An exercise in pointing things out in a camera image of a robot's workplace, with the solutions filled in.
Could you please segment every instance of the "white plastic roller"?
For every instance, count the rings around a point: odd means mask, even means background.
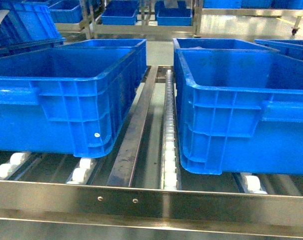
[[[164,186],[176,187],[176,185],[177,185],[177,174],[174,172],[165,172]]]
[[[7,178],[14,170],[16,166],[10,163],[4,163],[0,165],[0,178]]]
[[[87,177],[88,169],[77,167],[72,172],[72,181],[83,183]]]
[[[243,176],[242,179],[249,192],[259,191],[261,189],[261,181],[257,176],[246,175]]]
[[[253,194],[268,194],[266,191],[262,191],[262,190],[257,190],[257,191],[253,191]]]
[[[9,162],[13,165],[20,165],[31,155],[30,152],[15,152],[11,155]]]
[[[175,173],[176,172],[176,162],[173,161],[165,161],[165,173]]]
[[[243,176],[251,176],[253,174],[250,172],[241,172],[240,175],[243,177]]]
[[[91,169],[94,164],[94,159],[89,157],[82,157],[79,161],[79,167],[81,169]]]
[[[81,183],[78,182],[78,181],[68,181],[68,182],[66,182],[66,184],[79,185],[79,184],[81,184]]]

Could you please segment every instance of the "gray floor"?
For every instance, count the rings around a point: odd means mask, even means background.
[[[201,36],[205,38],[237,38],[247,41],[253,41],[254,39],[303,39],[303,19],[300,25],[301,29],[295,37],[292,37],[291,27],[294,22],[294,17],[283,17],[282,20],[279,20],[265,17],[208,15],[203,16]],[[148,65],[172,65],[172,41],[149,40],[147,42],[147,63]],[[154,96],[152,102],[155,108],[153,109],[154,116],[150,121],[159,121],[162,117],[161,112],[159,112],[162,107],[159,106],[160,100],[157,96]],[[159,129],[153,129],[152,131],[156,133]],[[148,155],[152,155],[153,152],[153,148],[146,150]],[[153,168],[151,168],[149,174],[155,174]],[[154,187],[151,182],[148,182],[148,179],[140,179],[140,181],[142,186],[150,184],[150,188]],[[0,220],[0,240],[10,239],[271,240],[275,238]]]

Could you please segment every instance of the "roller conveyor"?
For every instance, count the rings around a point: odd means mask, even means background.
[[[0,151],[0,219],[303,238],[303,176],[180,167],[174,76],[149,68],[106,157]]]

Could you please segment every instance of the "blue plastic crate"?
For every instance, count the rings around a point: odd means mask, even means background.
[[[187,171],[303,175],[303,61],[252,50],[177,54]]]
[[[108,9],[138,9],[139,1],[134,0],[112,0],[108,3]]]
[[[255,40],[256,43],[278,49],[281,54],[303,60],[303,40]]]
[[[175,72],[179,71],[176,68],[178,65],[178,55],[177,50],[181,49],[184,51],[189,50],[229,50],[234,52],[243,52],[243,51],[255,51],[255,52],[269,52],[269,51],[277,51],[276,49],[265,47],[256,43],[238,40],[238,39],[216,39],[216,38],[174,38],[173,39],[174,45],[174,70]],[[177,112],[180,112],[181,102],[182,102],[182,82],[176,81],[176,88],[177,88],[177,97],[176,97],[176,107]]]
[[[64,48],[73,48],[73,47],[134,48],[135,58],[136,58],[136,70],[137,70],[137,79],[135,82],[135,87],[138,87],[140,85],[147,71],[146,39],[95,39],[95,40],[85,40],[81,42],[76,42],[73,44],[65,45],[63,47]]]
[[[191,26],[192,19],[191,9],[161,8],[157,14],[158,26]]]
[[[117,7],[107,7],[101,15],[101,22],[104,25],[135,25],[137,23],[137,15],[137,8],[128,7],[120,9]]]
[[[275,0],[275,9],[303,9],[303,0]]]
[[[83,19],[82,8],[76,0],[62,0],[49,7],[54,23],[77,24]]]
[[[177,5],[179,9],[186,9],[187,5],[185,1],[177,1]],[[157,21],[157,14],[159,13],[160,9],[165,8],[165,2],[164,1],[156,1],[155,2],[155,20]]]
[[[243,0],[204,0],[204,9],[240,9]]]
[[[0,58],[0,150],[107,155],[135,97],[134,58],[63,47]]]
[[[272,6],[273,0],[242,0],[242,8],[268,9]]]
[[[26,0],[26,3],[51,6],[58,3],[60,0]]]
[[[2,9],[9,13],[0,24],[0,48],[62,37],[46,6],[0,1]]]

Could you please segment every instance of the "cart wheel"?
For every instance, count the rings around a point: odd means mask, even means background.
[[[293,28],[292,31],[291,31],[291,34],[292,34],[293,36],[295,36],[295,34],[296,34],[297,32],[298,32],[298,29]]]

